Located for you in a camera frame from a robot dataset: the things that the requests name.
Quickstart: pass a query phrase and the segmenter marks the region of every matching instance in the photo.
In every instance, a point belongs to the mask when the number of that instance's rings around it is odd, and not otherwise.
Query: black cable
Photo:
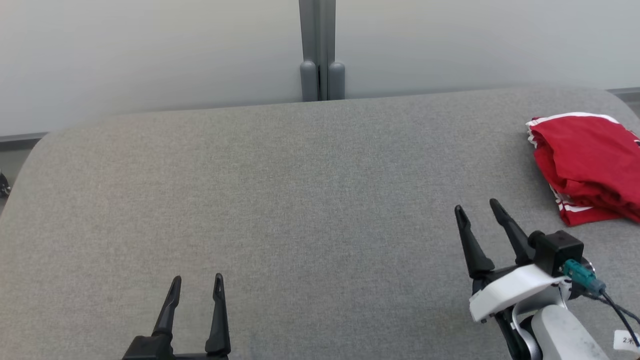
[[[583,294],[582,294],[582,296],[587,297],[587,298],[589,298],[589,299],[591,299],[591,300],[597,300],[597,301],[599,301],[599,302],[601,302],[601,303],[603,303],[603,304],[605,304],[605,305],[609,305],[609,306],[611,306],[611,304],[610,304],[608,301],[606,301],[605,299],[603,299],[603,298],[601,298],[601,297],[599,297],[599,296],[596,296],[596,295],[594,295],[594,294],[591,294],[591,293],[583,293]],[[625,313],[627,316],[629,316],[630,318],[634,319],[638,324],[640,324],[640,318],[639,318],[639,317],[637,317],[637,316],[636,316],[636,314],[632,313],[631,311],[629,311],[629,310],[625,309],[624,307],[622,307],[622,306],[620,306],[620,305],[618,305],[618,304],[616,304],[616,307],[617,307],[620,311],[622,311],[623,313]]]
[[[611,300],[611,298],[609,297],[609,295],[607,294],[606,291],[604,291],[604,289],[600,290],[600,293],[602,294],[602,296],[604,297],[604,299],[606,301],[609,302],[609,305],[611,305],[611,307],[613,307],[613,309],[616,311],[616,314],[618,314],[618,316],[620,317],[620,320],[622,320],[622,323],[625,324],[625,327],[627,328],[627,330],[629,331],[629,334],[631,335],[631,338],[634,340],[634,343],[636,344],[636,346],[638,348],[640,348],[640,343],[638,342],[638,338],[636,337],[636,333],[634,332],[634,330],[631,328],[631,325],[629,325],[629,322],[627,321],[627,319],[625,318],[625,316],[622,314],[622,312],[620,311],[620,309],[618,308],[618,306],[616,305],[615,302],[613,302],[613,300]]]

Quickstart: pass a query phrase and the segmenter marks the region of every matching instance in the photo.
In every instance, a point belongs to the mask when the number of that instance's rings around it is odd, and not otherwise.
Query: red garment
[[[534,157],[569,225],[640,222],[640,139],[607,115],[566,113],[527,123]]]

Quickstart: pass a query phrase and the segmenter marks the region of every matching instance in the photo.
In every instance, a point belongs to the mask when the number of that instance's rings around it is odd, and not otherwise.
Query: gray fabric surface
[[[120,359],[182,276],[174,349],[199,352],[225,276],[231,359],[507,359],[468,313],[453,207],[497,266],[488,199],[563,229],[525,122],[638,118],[606,92],[517,88],[123,116],[47,135],[0,217],[6,359]],[[614,300],[640,313],[639,227],[570,229]],[[622,324],[570,304],[612,353]]]

